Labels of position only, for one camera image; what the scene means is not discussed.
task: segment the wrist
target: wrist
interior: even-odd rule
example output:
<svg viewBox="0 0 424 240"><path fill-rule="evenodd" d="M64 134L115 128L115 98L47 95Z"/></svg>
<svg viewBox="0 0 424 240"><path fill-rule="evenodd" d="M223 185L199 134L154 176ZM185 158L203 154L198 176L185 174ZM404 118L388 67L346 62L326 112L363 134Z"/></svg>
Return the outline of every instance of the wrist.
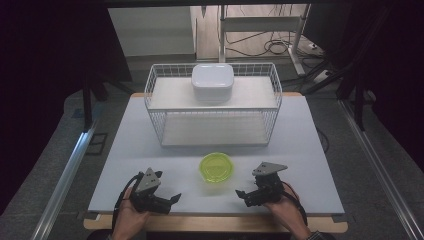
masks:
<svg viewBox="0 0 424 240"><path fill-rule="evenodd" d="M296 238L296 240L306 240L308 237L312 235L309 228L302 224L302 225L292 225L288 226L289 231L293 234L293 236Z"/></svg>
<svg viewBox="0 0 424 240"><path fill-rule="evenodd" d="M130 238L124 237L120 234L112 233L112 235L109 235L108 240L129 240Z"/></svg>

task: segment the metal rail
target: metal rail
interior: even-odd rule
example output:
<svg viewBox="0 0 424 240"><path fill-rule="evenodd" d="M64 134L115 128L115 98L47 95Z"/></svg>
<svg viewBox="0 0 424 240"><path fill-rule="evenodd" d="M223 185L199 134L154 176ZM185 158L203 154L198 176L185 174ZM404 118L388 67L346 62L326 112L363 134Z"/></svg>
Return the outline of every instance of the metal rail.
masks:
<svg viewBox="0 0 424 240"><path fill-rule="evenodd" d="M57 215L59 214L60 208L62 207L69 188L74 180L75 174L77 173L81 160L87 150L88 144L90 143L90 139L96 129L98 118L102 110L103 104L97 103L93 109L93 124L87 132L83 132L80 135L74 151L63 170L62 176L60 177L46 208L44 209L43 215L41 215L31 239L41 240L48 238Z"/></svg>
<svg viewBox="0 0 424 240"><path fill-rule="evenodd" d="M393 183L389 173L386 171L383 163L381 162L380 157L372 146L371 141L368 139L367 134L358 127L353 118L353 110L349 105L348 100L339 101L344 113L350 123L350 126L355 133L355 136L358 138L359 144L365 152L365 155L371 164L371 167L380 181L381 186L383 187L384 192L387 195L390 203L393 206L396 214L398 215L403 227L405 228L406 233L410 239L424 239L422 230L417 224L414 214L406 203L405 199L402 197L395 184Z"/></svg>

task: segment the hand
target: hand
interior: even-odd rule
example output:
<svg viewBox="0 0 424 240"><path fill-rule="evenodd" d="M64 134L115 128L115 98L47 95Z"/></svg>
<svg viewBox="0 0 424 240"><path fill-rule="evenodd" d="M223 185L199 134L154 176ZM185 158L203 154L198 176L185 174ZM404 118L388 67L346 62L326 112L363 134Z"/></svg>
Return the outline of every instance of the hand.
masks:
<svg viewBox="0 0 424 240"><path fill-rule="evenodd" d="M125 191L124 198L119 206L118 218L116 219L115 229L112 234L113 240L128 240L134 237L146 224L150 212L139 213L135 210L133 204L128 199L131 189Z"/></svg>
<svg viewBox="0 0 424 240"><path fill-rule="evenodd" d="M283 186L288 194L300 200L290 185L283 183ZM311 235L311 231L303 222L299 210L287 197L281 196L280 201L276 203L265 203L263 205L271 211L278 222L287 228L297 240L307 239Z"/></svg>

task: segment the yellow-green bowl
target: yellow-green bowl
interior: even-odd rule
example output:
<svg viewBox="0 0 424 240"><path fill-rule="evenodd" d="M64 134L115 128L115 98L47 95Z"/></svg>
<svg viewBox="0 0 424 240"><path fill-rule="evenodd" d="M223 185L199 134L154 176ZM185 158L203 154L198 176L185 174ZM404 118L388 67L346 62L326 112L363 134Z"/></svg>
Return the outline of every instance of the yellow-green bowl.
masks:
<svg viewBox="0 0 424 240"><path fill-rule="evenodd" d="M224 153L211 153L200 162L199 170L206 182L217 183L229 178L233 173L233 163Z"/></svg>

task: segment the white wire basket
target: white wire basket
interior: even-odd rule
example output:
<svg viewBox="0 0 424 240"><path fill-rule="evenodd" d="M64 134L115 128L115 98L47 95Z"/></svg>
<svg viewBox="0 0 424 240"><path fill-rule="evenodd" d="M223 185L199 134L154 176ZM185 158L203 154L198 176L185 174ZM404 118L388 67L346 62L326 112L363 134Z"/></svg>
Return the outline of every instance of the white wire basket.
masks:
<svg viewBox="0 0 424 240"><path fill-rule="evenodd" d="M155 64L145 104L162 146L266 146L281 106L280 80L273 63L230 64L231 99L199 102L191 75L196 64Z"/></svg>

